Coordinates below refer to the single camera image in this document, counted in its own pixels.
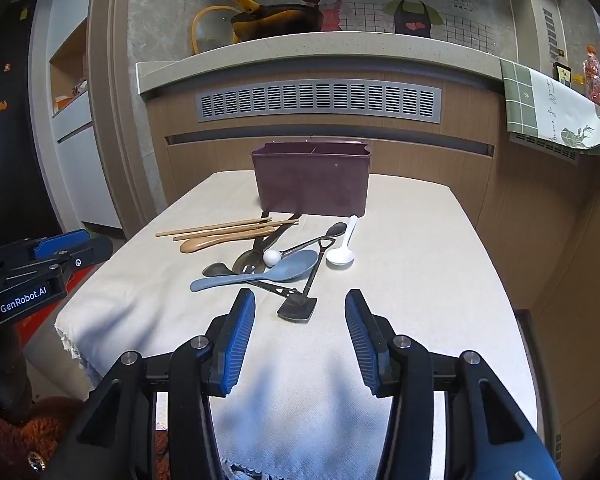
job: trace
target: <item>brown plush toy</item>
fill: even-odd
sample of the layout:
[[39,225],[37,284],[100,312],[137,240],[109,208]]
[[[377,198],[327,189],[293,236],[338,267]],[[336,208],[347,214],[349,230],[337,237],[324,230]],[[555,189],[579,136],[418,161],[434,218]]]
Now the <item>brown plush toy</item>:
[[[0,480],[44,480],[44,467],[82,407],[82,401],[48,397],[34,404],[23,426],[0,418]],[[156,474],[170,480],[167,432],[155,434]]]

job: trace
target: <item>cartoon boy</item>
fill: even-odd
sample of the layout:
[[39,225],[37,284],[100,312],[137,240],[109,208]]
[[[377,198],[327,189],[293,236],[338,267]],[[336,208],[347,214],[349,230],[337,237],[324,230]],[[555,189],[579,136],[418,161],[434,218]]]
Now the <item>cartoon boy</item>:
[[431,25],[442,25],[438,12],[420,0],[392,0],[382,12],[394,16],[396,34],[431,37]]

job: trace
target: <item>open shelf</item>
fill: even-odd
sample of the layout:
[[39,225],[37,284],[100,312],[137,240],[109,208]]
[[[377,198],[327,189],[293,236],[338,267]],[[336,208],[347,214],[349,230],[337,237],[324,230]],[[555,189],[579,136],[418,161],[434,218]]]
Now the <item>open shelf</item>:
[[[54,115],[64,109],[77,96],[74,87],[81,79],[87,78],[87,20],[85,19],[64,40],[55,54],[49,59],[51,82],[51,108]],[[56,110],[56,97],[67,96],[69,101]]]

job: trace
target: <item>wooden chopstick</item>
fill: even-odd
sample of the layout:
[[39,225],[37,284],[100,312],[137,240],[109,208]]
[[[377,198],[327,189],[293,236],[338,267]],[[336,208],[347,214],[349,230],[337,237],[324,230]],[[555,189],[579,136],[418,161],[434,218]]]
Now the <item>wooden chopstick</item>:
[[[297,223],[298,223],[298,220],[280,220],[277,222],[267,222],[264,225],[266,225],[266,227],[277,227],[279,225],[297,224]],[[257,224],[243,225],[243,226],[239,226],[239,227],[226,227],[223,229],[216,229],[213,231],[200,231],[197,233],[174,236],[173,241],[178,242],[180,240],[189,240],[190,238],[205,238],[205,237],[210,237],[210,236],[227,235],[227,234],[231,234],[231,233],[243,233],[243,232],[251,231],[252,229],[258,229],[258,225]]]
[[224,242],[233,242],[236,240],[251,240],[259,236],[269,235],[275,229],[273,227],[263,227],[260,229],[252,229],[244,233],[233,233],[213,238],[192,238],[184,241],[180,245],[181,253],[194,253],[200,249],[206,249],[217,244],[223,244]]
[[269,222],[271,220],[270,216],[264,218],[252,218],[250,220],[240,220],[238,222],[227,222],[226,224],[215,224],[215,225],[205,225],[202,227],[192,227],[189,229],[177,229],[175,231],[163,231],[161,233],[156,233],[157,237],[160,236],[171,236],[171,235],[181,235],[184,233],[197,233],[198,231],[209,231],[211,229],[219,229],[221,227],[235,227],[238,225],[249,225],[249,224],[262,224],[264,222]]

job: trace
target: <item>cartoon girl's pink dress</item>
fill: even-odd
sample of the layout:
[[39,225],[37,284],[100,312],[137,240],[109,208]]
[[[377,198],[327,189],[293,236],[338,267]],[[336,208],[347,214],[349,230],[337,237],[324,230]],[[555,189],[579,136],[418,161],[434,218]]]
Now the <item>cartoon girl's pink dress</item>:
[[322,13],[322,28],[321,32],[334,32],[342,30],[340,28],[340,7],[342,6],[342,0],[338,0],[330,6],[320,6],[320,12]]

